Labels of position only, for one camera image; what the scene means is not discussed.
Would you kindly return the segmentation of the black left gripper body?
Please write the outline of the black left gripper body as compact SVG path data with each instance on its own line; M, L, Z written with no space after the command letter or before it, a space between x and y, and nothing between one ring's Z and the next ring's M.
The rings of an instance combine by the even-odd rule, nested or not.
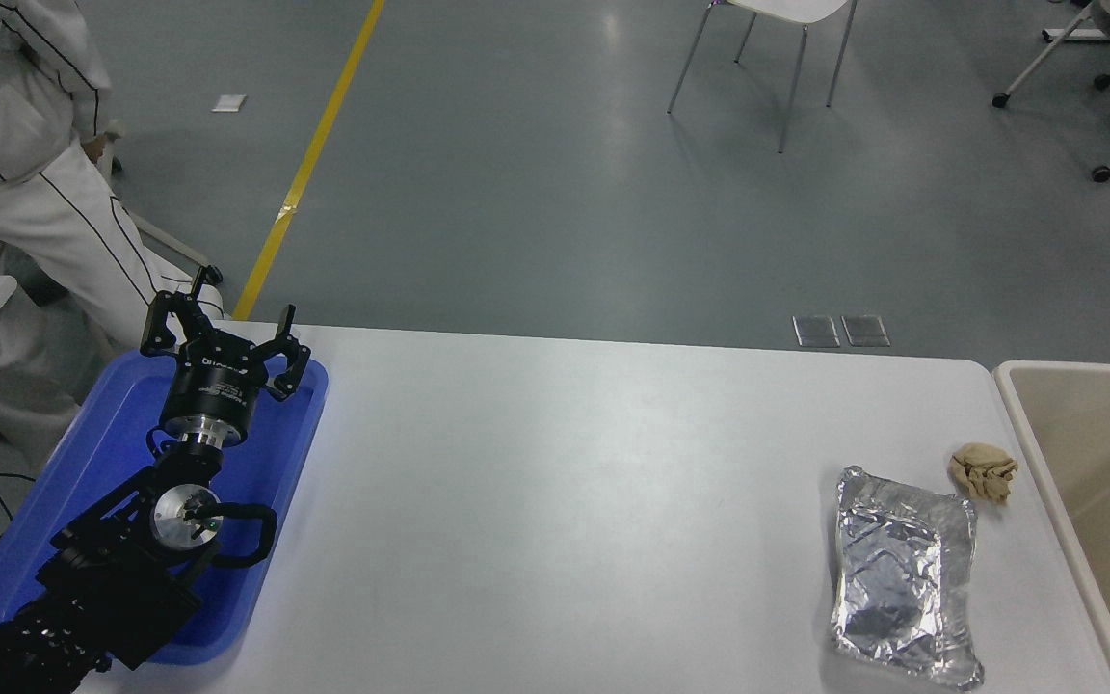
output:
M246 339L198 339L180 346L160 425L180 431L185 421L203 416L248 431L266 379L264 360L252 350Z

